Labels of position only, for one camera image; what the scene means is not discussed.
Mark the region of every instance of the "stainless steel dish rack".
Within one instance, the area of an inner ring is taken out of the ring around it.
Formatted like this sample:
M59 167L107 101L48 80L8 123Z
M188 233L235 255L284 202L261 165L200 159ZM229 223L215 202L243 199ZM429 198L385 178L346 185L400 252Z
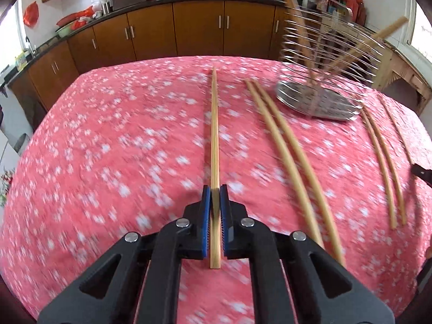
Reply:
M277 98L292 109L312 117L332 120L355 119L363 107L363 98L373 83L384 46L371 33L351 22L352 11L335 0L314 0L324 11L309 6L290 8L287 12L281 61L282 74L277 84ZM334 9L330 14L326 6ZM303 28L310 47L300 43ZM373 40L369 46L365 40ZM332 62L357 53L340 66Z

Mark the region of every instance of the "wooden stick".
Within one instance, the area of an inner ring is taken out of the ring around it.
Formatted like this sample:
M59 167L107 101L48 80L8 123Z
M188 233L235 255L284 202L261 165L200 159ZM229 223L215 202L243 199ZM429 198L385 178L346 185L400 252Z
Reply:
M302 54L306 58L305 62L306 62L306 65L308 67L308 70L309 70L309 77L313 82L314 81L314 75L313 75L312 69L314 68L314 62L312 61L311 45L310 45L309 40L308 40L308 32L306 30L305 21L300 16L298 11L295 10L295 9L299 8L299 5L297 4L297 0L285 0L285 5L288 8L292 9L292 13L294 15L294 21L299 26L298 31L299 31L300 36L301 36L299 38L299 43L302 46Z
M375 120L372 117L371 112L368 110L366 106L364 106L363 110L368 116L369 122L372 124L372 128L375 131L375 135L378 138L378 141L384 152L385 159L387 160L387 164L393 178L394 188L396 190L397 203L399 205L400 216L402 217L402 225L405 225L407 224L407 214L405 212L405 203L403 201L403 194L402 194L402 189L400 187L399 175L396 171L396 168L394 167L394 163L390 156L390 153L388 152L388 147L384 141L384 137L382 136L381 131L378 128L378 125L375 123Z
M273 136L273 139L279 150L285 169L287 170L288 174L292 178L294 190L297 193L297 198L299 199L300 206L303 209L303 213L305 214L305 219L309 228L310 236L317 244L319 244L322 248L324 248L323 240L321 237L320 230L318 228L318 223L315 218L315 213L312 208L312 204L309 200L308 193L306 192L306 188L302 182L300 173L297 170L294 159L292 158L286 146L286 143L282 138L282 135L280 134L279 129L273 117L271 116L270 112L266 108L266 105L264 104L263 100L260 98L256 90L254 89L252 83L248 80L245 80L245 82L246 85L248 86L250 93L252 94L252 97L254 98L256 105L258 106L261 114L264 117L264 121L267 125L267 128L270 130L271 135Z
M405 139L403 138L402 133L399 130L399 127L396 124L396 120L394 119L393 115L391 114L391 112L388 110L387 105L385 104L384 99L382 98L382 96L380 94L378 94L378 99L380 100L381 104L383 105L385 112L387 113L388 117L390 118L394 128L396 129L397 134L400 137L400 140L402 141L403 144L403 148L405 149L405 152L407 153L407 158L408 158L408 163L410 165L413 165L413 160L411 159L411 155L410 152L408 151L408 146L407 143L405 142Z
M299 141L295 137L295 134L292 131L291 127L288 125L284 117L282 117L280 111L278 110L277 106L275 105L274 101L269 96L269 94L267 94L267 92L262 88L259 82L253 80L253 83L256 86L256 88L259 90L261 97L264 98L265 102L267 103L267 106L270 108L271 112L273 113L273 116L275 116L276 119L279 121L280 127L284 131L286 138L288 139L292 149L294 150L297 158L299 159L303 167L303 170L306 174L306 177L308 178L310 186L314 190L317 203L321 209L321 214L323 216L325 225L327 227L330 236L330 241L333 246L335 258L340 264L346 267L345 256L343 255L342 252L342 244L340 242L338 229L333 219L333 214L330 211L329 205L327 203L327 199L321 188L321 184L318 178L316 177L315 172L311 164L309 163L309 160L305 152L300 146Z
M371 138L372 141L372 145L375 149L375 152L377 154L377 158L378 158L378 164L380 166L381 169L381 173L384 179L384 188L385 188L385 192L387 195L387 201L388 201L388 213L390 216L390 228L391 229L395 229L396 228L396 215L394 213L394 198L393 198L393 189L392 186L390 185L390 178L388 176L388 172L384 163L384 157L382 156L382 152L381 152L381 148L378 144L378 140L375 136L375 133L372 129L372 126L369 122L368 116L364 113L364 111L361 111L362 114L362 118L363 121L366 125L366 129L368 130L369 136Z
M398 30L400 27L402 27L406 22L408 21L407 17L400 17L397 21L395 21L393 24L387 26L386 28L380 30L379 32L373 34L371 36L372 39L378 40L378 39L385 39L391 34L393 34L396 30ZM364 42L358 42L354 48L352 48L348 54L342 54L340 55L336 60L329 63L324 69L323 72L330 71L332 74L337 74L340 72L339 69L336 69L340 67L342 64L346 65L347 63L351 63L355 56L359 54L358 50L365 50L368 49L368 46L372 46L375 44L374 40L367 39Z
M210 268L220 268L220 197L219 197L219 120L218 120L218 95L217 74L213 67L212 73L212 142L211 142L211 178L210 189L212 192L212 213L210 213Z

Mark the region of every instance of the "window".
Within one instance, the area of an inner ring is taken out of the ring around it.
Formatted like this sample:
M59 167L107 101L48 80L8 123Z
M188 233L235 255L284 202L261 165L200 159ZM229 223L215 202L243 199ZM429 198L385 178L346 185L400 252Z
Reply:
M432 62L432 27L419 4L416 4L416 19L411 46Z
M24 26L21 26L22 12L20 11L21 0L18 0L0 24L0 71L9 64L14 64L15 57L24 49L22 40Z

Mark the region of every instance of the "metal screw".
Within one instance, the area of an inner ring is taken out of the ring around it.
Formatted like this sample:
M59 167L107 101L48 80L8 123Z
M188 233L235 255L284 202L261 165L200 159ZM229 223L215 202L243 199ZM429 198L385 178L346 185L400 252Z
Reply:
M303 231L295 231L292 233L292 238L296 241L306 240L306 234Z
M249 228L255 225L255 221L252 218L243 218L241 220L241 225Z
M127 233L127 234L124 236L124 240L125 240L126 242L135 242L135 241L138 240L138 238L139 238L139 235L138 235L137 233L134 233L134 232Z
M179 228L185 228L185 227L189 226L189 220L186 218L180 218L175 222L175 224Z

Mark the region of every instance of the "pink tablecloth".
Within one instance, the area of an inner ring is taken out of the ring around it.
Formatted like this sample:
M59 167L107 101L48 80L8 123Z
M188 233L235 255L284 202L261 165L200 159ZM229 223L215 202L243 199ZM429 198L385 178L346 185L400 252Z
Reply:
M221 183L271 229L307 230L290 179L242 82L256 77L273 94L277 62L190 57L94 70L71 85L33 136L5 210L2 275L32 315L127 231L158 231L200 198L210 177L213 66L220 95ZM403 147L370 92L367 103L389 143L407 206L408 224L395 231L389 229L383 179L362 121L308 120L279 108L327 195L348 270L399 313L413 295L432 233L432 189L410 180ZM420 120L386 101L413 160L430 168L432 143ZM251 323L252 318L248 262L223 261L221 270L209 270L206 262L183 263L178 323Z

